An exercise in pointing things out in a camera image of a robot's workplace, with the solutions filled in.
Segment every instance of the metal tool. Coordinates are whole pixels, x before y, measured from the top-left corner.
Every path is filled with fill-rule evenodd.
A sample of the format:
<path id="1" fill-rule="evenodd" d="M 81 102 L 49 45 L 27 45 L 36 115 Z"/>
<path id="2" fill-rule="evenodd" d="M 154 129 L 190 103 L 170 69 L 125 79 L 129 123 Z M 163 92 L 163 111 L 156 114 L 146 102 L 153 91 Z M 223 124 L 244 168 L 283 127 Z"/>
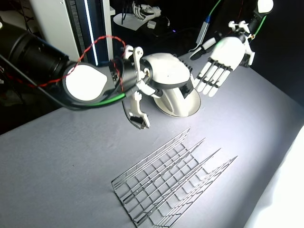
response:
<path id="1" fill-rule="evenodd" d="M 183 142 L 190 128 L 112 181 L 113 189 L 136 227 L 171 227 L 193 202 L 236 159 L 211 172 L 193 153 L 202 139 L 187 149 Z"/>

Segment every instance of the robotic hand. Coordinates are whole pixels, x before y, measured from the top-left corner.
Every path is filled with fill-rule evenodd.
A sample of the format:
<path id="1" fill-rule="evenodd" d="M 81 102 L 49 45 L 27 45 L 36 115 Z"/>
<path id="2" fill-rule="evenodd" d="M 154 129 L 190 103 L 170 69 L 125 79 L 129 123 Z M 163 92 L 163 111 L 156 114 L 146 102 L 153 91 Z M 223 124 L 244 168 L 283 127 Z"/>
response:
<path id="1" fill-rule="evenodd" d="M 132 3 L 133 14 L 140 20 L 149 21 L 161 15 L 159 7 L 151 7 L 149 5 L 136 5 L 135 1 Z"/>
<path id="2" fill-rule="evenodd" d="M 246 67 L 252 65 L 255 53 L 251 50 L 248 39 L 254 39 L 254 31 L 272 8 L 272 0 L 258 0 L 254 16 L 249 23 L 245 21 L 238 24 L 234 21 L 229 22 L 228 26 L 233 31 L 232 35 L 222 38 L 216 44 L 207 64 L 194 79 L 194 87 L 198 92 L 212 97 L 228 75 L 241 63 Z M 204 54 L 204 50 L 215 44 L 215 41 L 214 38 L 206 41 L 192 53 L 190 58 L 197 59 L 199 57 L 197 55 Z"/>

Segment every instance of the dish rack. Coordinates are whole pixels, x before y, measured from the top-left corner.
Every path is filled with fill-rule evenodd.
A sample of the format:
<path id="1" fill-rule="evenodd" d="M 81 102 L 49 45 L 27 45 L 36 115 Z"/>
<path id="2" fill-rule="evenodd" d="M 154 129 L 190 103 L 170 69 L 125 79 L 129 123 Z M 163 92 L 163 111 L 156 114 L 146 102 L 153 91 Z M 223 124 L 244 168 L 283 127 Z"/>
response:
<path id="1" fill-rule="evenodd" d="M 218 151 L 199 162 L 193 152 L 202 139 L 187 149 L 183 142 L 190 128 L 135 164 L 111 183 L 136 227 L 169 228 L 236 159 L 211 172 L 204 164 Z"/>

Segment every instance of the white led light strip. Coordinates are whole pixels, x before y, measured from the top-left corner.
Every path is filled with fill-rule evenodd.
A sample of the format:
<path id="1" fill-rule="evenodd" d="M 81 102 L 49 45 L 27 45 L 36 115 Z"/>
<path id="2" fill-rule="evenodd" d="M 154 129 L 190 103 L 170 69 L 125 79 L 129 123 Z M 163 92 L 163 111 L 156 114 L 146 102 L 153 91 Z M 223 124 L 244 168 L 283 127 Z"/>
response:
<path id="1" fill-rule="evenodd" d="M 85 12 L 86 12 L 87 23 L 89 25 L 90 37 L 91 37 L 91 41 L 93 43 L 94 42 L 94 37 L 93 37 L 91 18 L 90 18 L 89 7 L 87 5 L 87 0 L 85 0 L 85 10 L 86 10 Z M 97 66 L 98 65 L 98 60 L 97 60 L 97 54 L 96 54 L 95 44 L 93 44 L 92 48 L 93 48 L 93 52 L 94 52 L 95 64 Z"/>

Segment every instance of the metal wire rack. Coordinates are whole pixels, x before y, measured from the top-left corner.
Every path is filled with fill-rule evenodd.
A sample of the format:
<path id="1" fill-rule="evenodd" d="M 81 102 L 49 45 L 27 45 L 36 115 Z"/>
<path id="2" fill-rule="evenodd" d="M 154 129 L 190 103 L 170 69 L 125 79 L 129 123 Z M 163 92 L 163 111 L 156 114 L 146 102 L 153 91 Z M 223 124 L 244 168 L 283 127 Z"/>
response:
<path id="1" fill-rule="evenodd" d="M 236 159 L 207 172 L 204 164 L 218 151 L 199 162 L 193 152 L 205 139 L 187 149 L 183 142 L 189 131 L 181 132 L 112 181 L 136 227 L 171 227 Z"/>

